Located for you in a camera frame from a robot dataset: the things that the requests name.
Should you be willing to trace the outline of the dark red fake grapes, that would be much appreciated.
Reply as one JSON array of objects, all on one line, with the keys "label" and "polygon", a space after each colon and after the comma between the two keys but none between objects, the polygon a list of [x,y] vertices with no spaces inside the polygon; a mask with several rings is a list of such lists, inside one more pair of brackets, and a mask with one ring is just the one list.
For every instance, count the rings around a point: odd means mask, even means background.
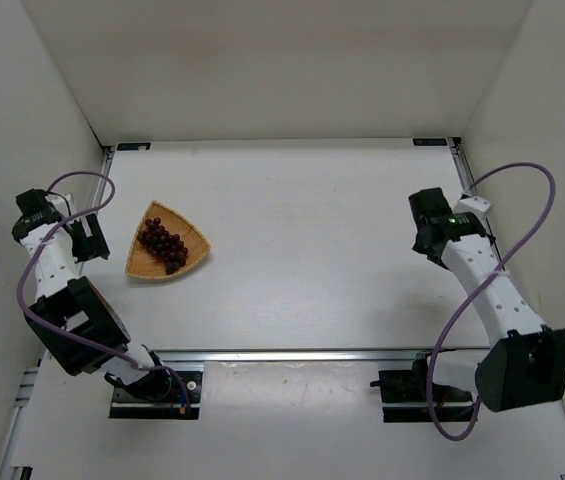
[{"label": "dark red fake grapes", "polygon": [[166,275],[175,274],[187,263],[188,248],[179,234],[171,234],[166,229],[160,217],[145,219],[137,240],[163,264]]}]

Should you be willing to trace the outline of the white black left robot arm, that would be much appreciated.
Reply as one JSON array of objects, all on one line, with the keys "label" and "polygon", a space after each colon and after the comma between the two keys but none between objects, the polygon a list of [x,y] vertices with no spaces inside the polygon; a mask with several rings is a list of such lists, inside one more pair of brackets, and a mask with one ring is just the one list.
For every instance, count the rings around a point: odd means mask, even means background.
[{"label": "white black left robot arm", "polygon": [[96,287],[79,274],[78,265],[107,259],[110,250],[94,213],[74,219],[49,240],[45,235],[70,212],[69,201],[54,201],[41,189],[16,197],[21,216],[12,236],[29,255],[43,250],[33,267],[35,302],[25,320],[39,340],[71,376],[102,372],[107,383],[141,401],[162,401],[174,378],[153,371],[159,357],[136,347],[113,308]]}]

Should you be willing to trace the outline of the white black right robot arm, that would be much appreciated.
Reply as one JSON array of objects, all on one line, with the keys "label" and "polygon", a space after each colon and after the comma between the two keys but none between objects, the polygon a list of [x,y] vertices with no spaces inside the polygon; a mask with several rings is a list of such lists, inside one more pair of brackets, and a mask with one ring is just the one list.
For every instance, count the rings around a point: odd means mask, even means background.
[{"label": "white black right robot arm", "polygon": [[432,384],[471,392],[492,412],[561,400],[565,329],[550,328],[499,269],[494,238],[483,225],[490,203],[464,196],[451,206],[436,187],[410,195],[409,205],[414,251],[476,296],[471,304],[489,342],[486,354],[453,350],[429,358]]}]

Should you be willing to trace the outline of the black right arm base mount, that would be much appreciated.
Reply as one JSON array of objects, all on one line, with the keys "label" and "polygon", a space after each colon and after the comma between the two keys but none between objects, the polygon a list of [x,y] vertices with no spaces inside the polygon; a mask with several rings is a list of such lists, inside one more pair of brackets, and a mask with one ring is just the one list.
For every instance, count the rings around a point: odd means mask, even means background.
[{"label": "black right arm base mount", "polygon": [[[404,368],[378,371],[370,388],[380,393],[385,424],[431,423],[426,399],[428,358],[418,354]],[[433,406],[440,422],[468,423],[473,414],[474,398],[470,392],[434,384]]]}]

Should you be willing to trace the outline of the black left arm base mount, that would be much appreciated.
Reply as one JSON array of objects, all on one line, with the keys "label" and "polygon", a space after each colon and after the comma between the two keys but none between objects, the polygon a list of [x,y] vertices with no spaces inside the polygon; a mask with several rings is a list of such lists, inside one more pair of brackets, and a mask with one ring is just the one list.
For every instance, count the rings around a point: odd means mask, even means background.
[{"label": "black left arm base mount", "polygon": [[124,389],[113,388],[109,418],[116,420],[198,420],[201,410],[204,372],[201,363],[185,364],[177,369],[186,387],[188,404],[181,394],[180,385],[172,380],[169,388],[156,400],[139,399]]}]

